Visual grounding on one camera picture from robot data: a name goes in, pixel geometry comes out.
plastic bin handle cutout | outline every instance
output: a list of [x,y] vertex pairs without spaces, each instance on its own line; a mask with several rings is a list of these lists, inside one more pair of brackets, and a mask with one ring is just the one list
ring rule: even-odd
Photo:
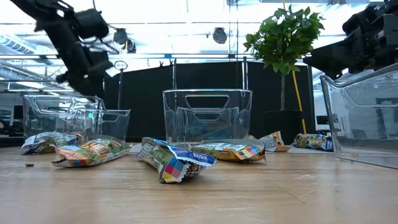
[[217,121],[229,102],[228,95],[187,95],[185,102],[200,121]]
[[72,100],[36,100],[32,105],[34,105],[34,109],[40,114],[66,115],[69,113],[72,104]]
[[186,95],[185,102],[194,112],[220,112],[228,105],[229,96],[225,94]]

crumpled snack wrapper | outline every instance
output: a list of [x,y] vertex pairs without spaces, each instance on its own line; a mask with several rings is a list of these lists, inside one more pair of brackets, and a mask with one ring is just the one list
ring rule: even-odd
[[322,134],[298,134],[292,146],[303,149],[316,149],[333,152],[333,141],[331,137]]
[[55,152],[56,147],[74,145],[81,135],[44,132],[26,139],[22,145],[23,154],[44,154]]
[[162,184],[181,182],[185,178],[197,176],[216,163],[213,156],[177,148],[165,141],[142,138],[141,144],[137,159],[155,167]]
[[224,161],[252,163],[266,158],[263,143],[255,139],[225,139],[201,143],[190,147],[190,150]]
[[289,146],[285,146],[280,131],[268,134],[260,138],[260,140],[263,141],[266,150],[269,152],[287,152],[290,149]]
[[60,160],[52,164],[55,167],[95,166],[125,156],[129,150],[130,147],[121,141],[95,139],[81,146],[56,148]]

desk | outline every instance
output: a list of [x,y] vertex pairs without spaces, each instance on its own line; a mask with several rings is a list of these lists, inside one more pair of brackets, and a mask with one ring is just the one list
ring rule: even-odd
[[131,154],[66,169],[51,165],[54,154],[19,153],[0,149],[2,224],[398,222],[398,171],[333,154],[219,161],[191,181],[160,184],[155,169]]

spotlight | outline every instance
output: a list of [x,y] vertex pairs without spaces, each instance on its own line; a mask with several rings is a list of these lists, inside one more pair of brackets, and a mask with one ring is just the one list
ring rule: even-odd
[[222,27],[217,27],[213,33],[213,40],[217,44],[225,44],[227,39],[226,33],[224,31],[224,28]]
[[237,4],[240,0],[226,0],[227,6],[233,6]]
[[126,33],[126,29],[125,28],[117,28],[116,29],[116,33],[114,33],[113,35],[113,41],[115,41],[115,43],[122,45],[125,44],[127,41],[128,37],[127,37],[127,33]]

black backdrop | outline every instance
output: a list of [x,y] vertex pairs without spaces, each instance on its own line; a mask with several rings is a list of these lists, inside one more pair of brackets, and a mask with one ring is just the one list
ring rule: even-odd
[[242,63],[188,63],[176,68],[177,88],[242,88]]
[[[297,83],[308,133],[315,132],[312,76],[305,66],[297,72]],[[242,88],[242,63],[177,64],[177,88]],[[105,78],[107,109],[118,107],[119,75]],[[280,75],[272,68],[263,69],[262,63],[248,63],[248,84],[253,91],[251,129],[255,137],[264,135],[262,114],[280,109]],[[140,142],[141,137],[165,139],[162,91],[172,89],[173,69],[150,68],[125,72],[121,109],[131,109],[127,141]],[[286,110],[298,110],[293,78],[286,77]]]
[[[313,107],[312,74],[307,66],[298,66],[296,72],[298,91],[301,97],[303,116],[307,133],[315,133],[315,112]],[[275,74],[272,67],[264,69],[262,63],[248,62],[248,84],[253,91],[250,134],[257,138],[263,137],[265,111],[280,110],[281,75]],[[300,110],[297,101],[293,75],[287,75],[285,80],[285,110]]]
[[[121,109],[131,110],[127,141],[165,138],[163,90],[173,88],[172,68],[150,68],[123,75]],[[119,75],[105,80],[105,107],[118,108]]]

